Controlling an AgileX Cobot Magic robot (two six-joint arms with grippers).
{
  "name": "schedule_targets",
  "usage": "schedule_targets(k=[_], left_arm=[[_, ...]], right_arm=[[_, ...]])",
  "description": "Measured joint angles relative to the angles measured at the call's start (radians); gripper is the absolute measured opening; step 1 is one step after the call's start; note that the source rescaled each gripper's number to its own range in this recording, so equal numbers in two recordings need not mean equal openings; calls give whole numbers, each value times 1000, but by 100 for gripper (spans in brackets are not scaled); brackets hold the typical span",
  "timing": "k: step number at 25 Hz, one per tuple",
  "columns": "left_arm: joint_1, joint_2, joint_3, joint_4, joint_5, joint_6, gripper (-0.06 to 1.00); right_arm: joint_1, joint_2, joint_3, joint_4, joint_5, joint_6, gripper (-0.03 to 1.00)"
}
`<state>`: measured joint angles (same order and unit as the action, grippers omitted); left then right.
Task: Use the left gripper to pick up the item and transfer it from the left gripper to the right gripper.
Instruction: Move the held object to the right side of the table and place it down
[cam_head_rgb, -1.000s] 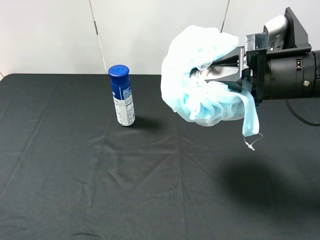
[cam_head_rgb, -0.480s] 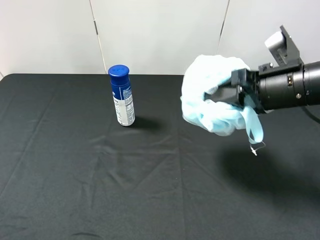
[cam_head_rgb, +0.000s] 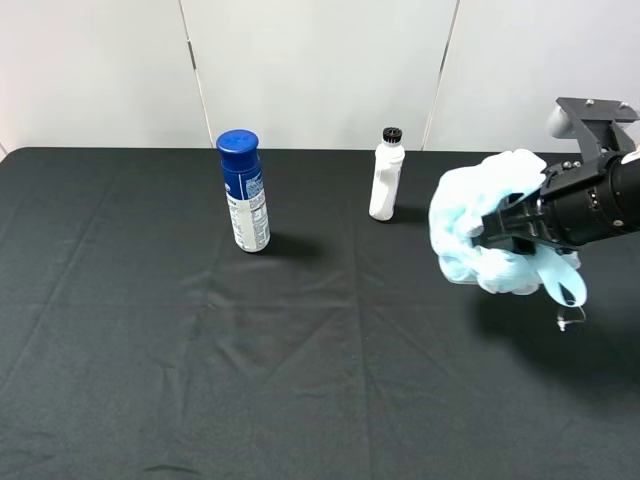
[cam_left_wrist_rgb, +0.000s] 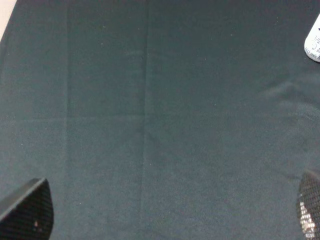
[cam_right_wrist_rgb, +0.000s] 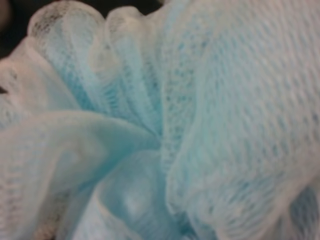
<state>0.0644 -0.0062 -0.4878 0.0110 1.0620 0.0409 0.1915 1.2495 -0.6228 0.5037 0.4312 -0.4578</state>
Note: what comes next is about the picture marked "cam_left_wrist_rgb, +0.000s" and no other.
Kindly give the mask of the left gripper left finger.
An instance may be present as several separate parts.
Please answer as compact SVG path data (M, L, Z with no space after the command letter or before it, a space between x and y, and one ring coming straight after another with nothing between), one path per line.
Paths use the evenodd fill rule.
M53 201L46 178L33 178L0 201L2 240L48 240L53 225Z

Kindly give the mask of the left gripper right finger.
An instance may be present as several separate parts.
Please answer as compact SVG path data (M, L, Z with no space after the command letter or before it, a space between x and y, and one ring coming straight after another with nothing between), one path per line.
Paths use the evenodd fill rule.
M320 239L320 173L306 170L301 178L296 212L306 240Z

